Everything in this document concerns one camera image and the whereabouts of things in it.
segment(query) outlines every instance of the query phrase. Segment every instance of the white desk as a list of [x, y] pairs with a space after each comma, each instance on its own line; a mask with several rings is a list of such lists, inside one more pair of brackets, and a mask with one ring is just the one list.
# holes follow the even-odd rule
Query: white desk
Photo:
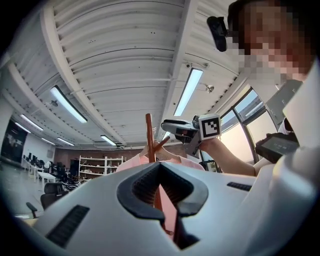
[[39, 178], [39, 175], [37, 175], [38, 172], [44, 172], [44, 169], [43, 168], [39, 168], [37, 166], [32, 166], [33, 167], [33, 178], [34, 178], [34, 183], [36, 183], [36, 176], [38, 176]]
[[50, 173], [37, 171], [37, 175], [42, 178], [42, 190], [43, 190], [43, 192], [45, 191], [45, 179], [47, 179], [48, 181], [51, 180], [54, 183], [56, 182], [56, 177], [51, 175]]
[[24, 170], [26, 170], [27, 168], [29, 170], [29, 168], [30, 168], [30, 163], [25, 158], [22, 159], [22, 168]]

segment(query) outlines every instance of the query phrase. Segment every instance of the black chair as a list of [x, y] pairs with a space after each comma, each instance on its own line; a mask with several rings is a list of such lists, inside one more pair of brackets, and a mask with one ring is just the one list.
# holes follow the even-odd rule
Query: black chair
[[[41, 195], [40, 201], [44, 210], [46, 210], [55, 201], [68, 194], [69, 191], [64, 191], [62, 188], [62, 183], [47, 183], [44, 186], [44, 194]], [[32, 216], [35, 219], [36, 212], [38, 211], [30, 202], [26, 203], [26, 206], [31, 210]]]

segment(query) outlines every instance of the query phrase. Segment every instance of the wooden stand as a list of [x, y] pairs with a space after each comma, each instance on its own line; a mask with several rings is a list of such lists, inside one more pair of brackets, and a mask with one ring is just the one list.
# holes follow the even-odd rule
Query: wooden stand
[[[146, 142], [148, 146], [148, 157], [149, 163], [156, 162], [156, 151], [158, 151], [169, 139], [170, 137], [167, 136], [163, 139], [157, 146], [154, 145], [154, 134], [152, 131], [152, 118], [151, 114], [145, 115], [145, 123], [146, 123]], [[155, 192], [155, 200], [154, 200], [154, 207], [162, 211], [162, 204], [161, 204], [161, 196], [159, 188]]]

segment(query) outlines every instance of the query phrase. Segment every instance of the pink shirt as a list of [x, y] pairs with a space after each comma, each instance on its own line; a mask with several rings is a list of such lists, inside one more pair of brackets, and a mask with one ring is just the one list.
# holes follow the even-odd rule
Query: pink shirt
[[[205, 170], [202, 167], [202, 165], [200, 165], [199, 163], [196, 163], [194, 161], [186, 159], [182, 156], [179, 156], [179, 158], [180, 158], [180, 162], [177, 162], [174, 159], [170, 159], [168, 161], [161, 161], [161, 162], [181, 164], [186, 167], [191, 167], [191, 168], [202, 170], [202, 171]], [[132, 167], [136, 167], [136, 166], [148, 164], [148, 163], [149, 163], [149, 159], [146, 156], [140, 157], [139, 154], [137, 154], [136, 156], [134, 156], [130, 160], [119, 165], [119, 167], [116, 169], [116, 171], [119, 172], [119, 171], [123, 171], [123, 170], [129, 169], [129, 168], [132, 168]], [[161, 185], [159, 186], [159, 190], [160, 190], [162, 210], [163, 210], [163, 213], [165, 216], [164, 226], [165, 226], [166, 230], [173, 232], [175, 230], [177, 210], [174, 207], [174, 205], [171, 203], [169, 197], [167, 196], [165, 190], [163, 189], [163, 187]]]

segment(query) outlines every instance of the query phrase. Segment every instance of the black device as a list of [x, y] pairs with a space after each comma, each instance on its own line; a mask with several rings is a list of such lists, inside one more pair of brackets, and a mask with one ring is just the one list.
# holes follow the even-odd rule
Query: black device
[[199, 116], [195, 115], [192, 121], [165, 119], [161, 124], [161, 128], [170, 132], [175, 138], [183, 144], [192, 141], [196, 133], [200, 130]]
[[275, 164], [282, 156], [292, 153], [299, 148], [294, 133], [272, 133], [256, 143], [255, 152]]
[[227, 50], [226, 38], [229, 37], [229, 31], [226, 28], [224, 17], [211, 16], [206, 20], [209, 26], [216, 48], [220, 52]]

